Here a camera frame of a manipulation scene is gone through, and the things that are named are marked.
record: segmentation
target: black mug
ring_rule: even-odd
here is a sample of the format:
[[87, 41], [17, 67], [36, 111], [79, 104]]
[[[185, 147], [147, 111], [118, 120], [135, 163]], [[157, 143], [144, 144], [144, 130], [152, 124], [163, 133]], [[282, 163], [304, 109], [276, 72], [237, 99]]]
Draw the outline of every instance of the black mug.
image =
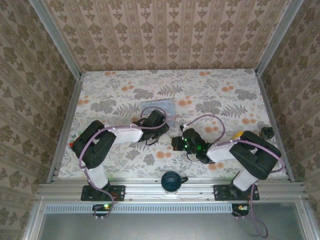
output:
[[167, 194], [175, 194], [178, 192], [181, 184], [188, 181], [188, 177], [181, 177], [175, 171], [167, 171], [161, 178], [161, 185]]

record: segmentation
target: floral tablecloth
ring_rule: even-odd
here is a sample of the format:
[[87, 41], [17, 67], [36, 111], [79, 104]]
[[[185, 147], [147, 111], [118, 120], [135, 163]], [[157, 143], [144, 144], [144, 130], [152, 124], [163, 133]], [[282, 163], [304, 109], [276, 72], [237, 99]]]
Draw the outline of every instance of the floral tablecloth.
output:
[[[140, 103], [164, 99], [174, 102], [175, 126], [151, 146], [144, 142], [113, 145], [103, 162], [108, 177], [160, 178], [172, 170], [183, 177], [232, 178], [242, 169], [236, 160], [204, 165], [188, 160], [185, 152], [173, 151], [171, 138], [181, 136], [179, 126], [203, 114], [217, 115], [226, 127], [219, 141], [224, 142], [239, 131], [258, 133], [270, 124], [252, 69], [95, 71], [85, 75], [69, 140], [94, 120], [110, 126], [130, 124], [140, 119]], [[223, 129], [210, 117], [192, 127], [208, 142], [217, 139]], [[58, 176], [85, 177], [68, 145]], [[286, 174], [279, 172], [269, 177], [285, 178]]]

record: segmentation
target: metal floor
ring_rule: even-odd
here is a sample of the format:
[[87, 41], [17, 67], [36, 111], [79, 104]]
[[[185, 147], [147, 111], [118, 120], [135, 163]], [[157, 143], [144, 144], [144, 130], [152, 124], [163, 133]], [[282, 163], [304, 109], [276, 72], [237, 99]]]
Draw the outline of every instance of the metal floor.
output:
[[[295, 205], [263, 203], [255, 215], [268, 227], [268, 240], [304, 240]], [[258, 240], [251, 219], [225, 213], [46, 214], [40, 240]]]

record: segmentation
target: purple cable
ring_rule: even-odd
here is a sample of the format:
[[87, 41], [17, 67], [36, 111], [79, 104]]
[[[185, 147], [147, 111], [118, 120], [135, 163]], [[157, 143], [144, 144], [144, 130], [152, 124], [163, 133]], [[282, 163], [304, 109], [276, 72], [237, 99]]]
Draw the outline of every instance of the purple cable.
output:
[[212, 117], [212, 118], [218, 119], [219, 122], [221, 123], [222, 127], [223, 127], [223, 131], [222, 131], [221, 136], [218, 137], [218, 138], [213, 142], [213, 143], [215, 144], [217, 141], [219, 141], [219, 140], [225, 135], [225, 132], [226, 132], [226, 127], [225, 127], [225, 125], [224, 125], [224, 122], [223, 122], [219, 117], [217, 117], [216, 115], [213, 115], [213, 114], [205, 114], [205, 115], [199, 116], [199, 117], [197, 117], [195, 120], [193, 120], [192, 122], [189, 122], [189, 123], [187, 124], [187, 126], [193, 124], [195, 121], [198, 121], [199, 119], [204, 118], [204, 117]]
[[89, 183], [91, 184], [91, 186], [92, 186], [94, 189], [96, 189], [96, 190], [98, 190], [98, 191], [100, 191], [100, 192], [102, 192], [102, 193], [104, 193], [104, 194], [107, 194], [107, 195], [111, 198], [111, 200], [112, 200], [112, 206], [111, 206], [109, 212], [105, 215], [105, 217], [107, 217], [107, 216], [111, 213], [112, 209], [114, 208], [114, 205], [115, 205], [114, 197], [113, 197], [109, 192], [107, 192], [107, 191], [105, 191], [105, 190], [97, 187], [96, 185], [94, 185], [94, 184], [92, 183], [92, 181], [91, 181], [91, 179], [90, 179], [90, 176], [88, 175], [88, 172], [87, 172], [87, 171], [88, 171], [87, 167], [86, 167], [86, 166], [82, 166], [82, 158], [84, 157], [85, 152], [87, 151], [89, 145], [93, 142], [93, 140], [94, 140], [99, 134], [101, 134], [101, 133], [104, 132], [104, 131], [107, 131], [107, 130], [110, 130], [110, 129], [123, 129], [123, 128], [132, 128], [132, 129], [159, 129], [159, 128], [161, 128], [162, 126], [164, 126], [164, 125], [167, 123], [167, 119], [168, 119], [168, 116], [167, 116], [166, 111], [163, 110], [161, 107], [158, 107], [158, 106], [148, 106], [148, 107], [146, 107], [146, 108], [142, 111], [142, 113], [143, 113], [146, 109], [149, 109], [149, 108], [159, 109], [159, 110], [161, 110], [161, 111], [164, 113], [165, 119], [164, 119], [164, 121], [163, 121], [163, 123], [162, 123], [161, 125], [159, 125], [159, 126], [154, 126], [154, 127], [136, 126], [136, 125], [107, 126], [107, 127], [103, 128], [103, 129], [100, 129], [99, 131], [97, 131], [97, 132], [89, 139], [89, 141], [86, 143], [86, 145], [84, 146], [84, 148], [83, 148], [83, 150], [82, 150], [82, 152], [81, 152], [81, 154], [80, 154], [80, 156], [79, 156], [78, 166], [79, 166], [80, 169], [84, 170], [84, 174], [85, 174], [86, 178], [88, 179]]
[[[266, 239], [269, 236], [269, 231], [268, 231], [267, 225], [264, 223], [264, 221], [262, 221], [260, 218], [256, 217], [254, 214], [254, 203], [253, 203], [254, 189], [255, 189], [255, 184], [252, 184], [251, 195], [250, 195], [251, 218], [252, 218], [252, 222], [253, 222], [253, 226], [254, 226], [255, 231], [259, 234], [259, 236], [261, 238]], [[263, 225], [263, 227], [265, 229], [265, 235], [262, 235], [262, 232], [259, 230], [256, 221], [260, 222]]]
[[266, 153], [270, 154], [275, 159], [277, 159], [281, 163], [281, 167], [279, 169], [277, 169], [277, 170], [271, 171], [270, 172], [271, 174], [281, 172], [281, 171], [283, 171], [285, 169], [285, 163], [280, 157], [278, 157], [275, 153], [273, 153], [269, 149], [265, 148], [264, 146], [261, 146], [259, 144], [254, 143], [254, 142], [241, 140], [241, 139], [235, 139], [235, 140], [230, 140], [230, 141], [226, 141], [226, 142], [223, 142], [223, 143], [219, 143], [219, 144], [217, 144], [217, 146], [223, 146], [223, 145], [226, 145], [226, 144], [228, 144], [230, 142], [232, 142], [232, 143], [234, 143], [234, 142], [235, 143], [243, 143], [243, 144], [248, 144], [248, 145], [254, 146], [257, 149], [261, 149], [261, 150], [265, 151]]

